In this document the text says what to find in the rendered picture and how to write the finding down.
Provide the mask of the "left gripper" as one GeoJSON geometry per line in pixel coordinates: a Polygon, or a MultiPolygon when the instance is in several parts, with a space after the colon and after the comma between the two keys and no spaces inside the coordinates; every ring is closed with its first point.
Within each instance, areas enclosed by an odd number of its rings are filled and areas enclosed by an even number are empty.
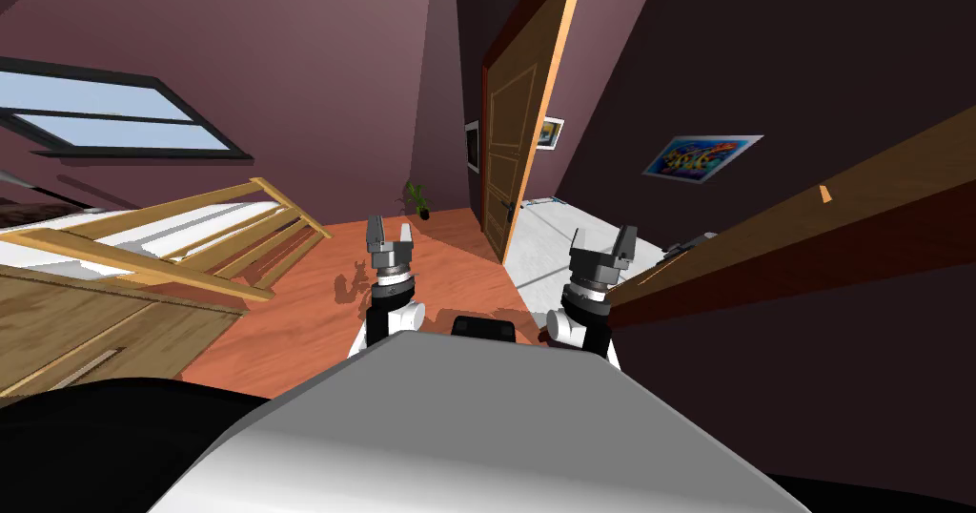
{"type": "Polygon", "coordinates": [[[366,234],[367,252],[371,265],[378,273],[404,273],[409,271],[414,248],[410,223],[400,225],[398,241],[382,241],[382,217],[368,217],[366,234]]]}

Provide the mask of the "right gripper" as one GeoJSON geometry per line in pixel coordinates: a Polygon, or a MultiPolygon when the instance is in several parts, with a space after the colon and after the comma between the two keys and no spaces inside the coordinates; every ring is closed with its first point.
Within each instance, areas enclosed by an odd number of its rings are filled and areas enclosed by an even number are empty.
{"type": "Polygon", "coordinates": [[[592,288],[612,287],[620,282],[620,274],[631,267],[635,260],[637,231],[635,226],[620,228],[612,253],[586,250],[586,231],[577,228],[569,250],[570,280],[579,286],[592,288]]]}

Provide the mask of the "small green potted plant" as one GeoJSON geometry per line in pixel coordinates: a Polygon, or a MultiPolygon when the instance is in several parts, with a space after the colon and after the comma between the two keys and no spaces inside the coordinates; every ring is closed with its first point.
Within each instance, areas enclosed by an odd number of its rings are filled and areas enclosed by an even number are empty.
{"type": "Polygon", "coordinates": [[[413,207],[420,220],[430,219],[428,199],[425,198],[421,186],[414,185],[410,180],[407,180],[404,186],[403,200],[406,205],[413,207]]]}

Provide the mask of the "colourful graffiti poster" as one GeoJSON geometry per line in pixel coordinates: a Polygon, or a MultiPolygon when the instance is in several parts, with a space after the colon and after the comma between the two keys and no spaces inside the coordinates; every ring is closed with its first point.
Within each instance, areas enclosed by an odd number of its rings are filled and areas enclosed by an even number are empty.
{"type": "Polygon", "coordinates": [[[762,135],[678,135],[670,139],[642,174],[702,184],[762,138],[762,135]]]}

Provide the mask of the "light wooden panelled door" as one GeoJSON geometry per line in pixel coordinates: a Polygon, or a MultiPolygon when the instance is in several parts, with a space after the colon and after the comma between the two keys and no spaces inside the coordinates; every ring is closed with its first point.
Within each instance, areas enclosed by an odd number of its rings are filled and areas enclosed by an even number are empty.
{"type": "Polygon", "coordinates": [[[520,0],[482,63],[481,228],[506,260],[578,0],[520,0]],[[517,204],[506,223],[503,202],[517,204]]]}

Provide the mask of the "wooden bed with white mattress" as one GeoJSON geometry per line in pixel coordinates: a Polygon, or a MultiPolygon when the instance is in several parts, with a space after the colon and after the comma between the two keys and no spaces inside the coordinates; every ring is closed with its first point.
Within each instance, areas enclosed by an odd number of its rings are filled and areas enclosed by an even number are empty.
{"type": "Polygon", "coordinates": [[[0,230],[0,267],[127,288],[179,283],[252,301],[330,237],[263,178],[146,208],[0,230]]]}

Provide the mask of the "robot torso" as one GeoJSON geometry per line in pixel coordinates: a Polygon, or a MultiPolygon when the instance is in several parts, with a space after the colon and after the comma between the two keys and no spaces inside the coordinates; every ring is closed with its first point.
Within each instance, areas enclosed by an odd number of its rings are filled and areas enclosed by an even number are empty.
{"type": "Polygon", "coordinates": [[[408,331],[258,406],[149,513],[809,513],[605,359],[408,331]]]}

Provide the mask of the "brown wooden door leaf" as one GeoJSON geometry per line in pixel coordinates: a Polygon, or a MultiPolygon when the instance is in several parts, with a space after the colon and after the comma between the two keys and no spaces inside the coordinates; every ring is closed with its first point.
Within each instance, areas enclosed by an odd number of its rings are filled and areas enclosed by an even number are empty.
{"type": "Polygon", "coordinates": [[[621,328],[976,263],[976,106],[628,279],[621,328]]]}

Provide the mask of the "black framed window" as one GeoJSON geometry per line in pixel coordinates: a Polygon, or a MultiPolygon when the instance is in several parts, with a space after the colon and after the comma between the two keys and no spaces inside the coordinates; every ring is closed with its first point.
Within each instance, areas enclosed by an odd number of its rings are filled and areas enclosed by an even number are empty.
{"type": "Polygon", "coordinates": [[[0,56],[0,127],[53,158],[248,160],[162,80],[0,56]]]}

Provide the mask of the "light wooden cupboard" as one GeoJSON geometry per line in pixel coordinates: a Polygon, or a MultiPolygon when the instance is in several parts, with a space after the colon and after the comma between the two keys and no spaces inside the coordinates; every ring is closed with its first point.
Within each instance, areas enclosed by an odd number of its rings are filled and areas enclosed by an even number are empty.
{"type": "Polygon", "coordinates": [[[216,293],[174,297],[0,265],[0,401],[99,380],[176,379],[246,312],[216,293]]]}

